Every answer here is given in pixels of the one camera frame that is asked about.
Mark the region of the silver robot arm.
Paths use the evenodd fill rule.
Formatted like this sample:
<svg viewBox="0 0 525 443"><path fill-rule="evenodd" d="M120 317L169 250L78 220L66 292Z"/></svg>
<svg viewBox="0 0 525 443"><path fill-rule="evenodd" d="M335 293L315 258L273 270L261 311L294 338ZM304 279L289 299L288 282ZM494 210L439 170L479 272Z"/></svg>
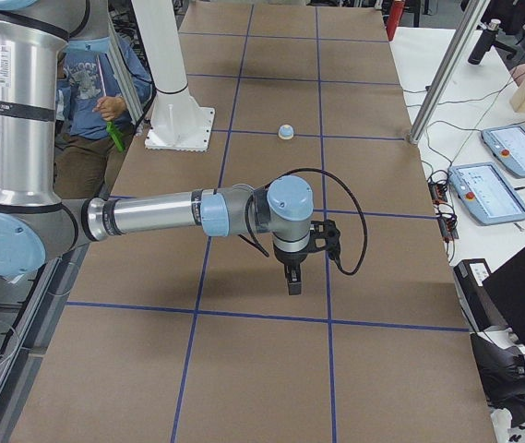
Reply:
<svg viewBox="0 0 525 443"><path fill-rule="evenodd" d="M15 277L110 236L199 226L209 236L253 239L270 233L288 290L301 291L301 263L311 252L313 192L287 174L247 185L150 198L101 198L125 155L105 130L99 81L110 71L104 1L0 1L0 276Z"/></svg>

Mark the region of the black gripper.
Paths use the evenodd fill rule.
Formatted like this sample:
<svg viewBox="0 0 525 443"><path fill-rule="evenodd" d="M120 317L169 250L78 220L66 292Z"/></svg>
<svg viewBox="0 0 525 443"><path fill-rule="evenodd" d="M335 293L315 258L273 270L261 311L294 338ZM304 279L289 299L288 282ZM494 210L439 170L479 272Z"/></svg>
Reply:
<svg viewBox="0 0 525 443"><path fill-rule="evenodd" d="M273 250L275 258L283 264L288 294L299 295L302 292L301 264L309 254L317 252L315 243L311 239L274 239Z"/></svg>

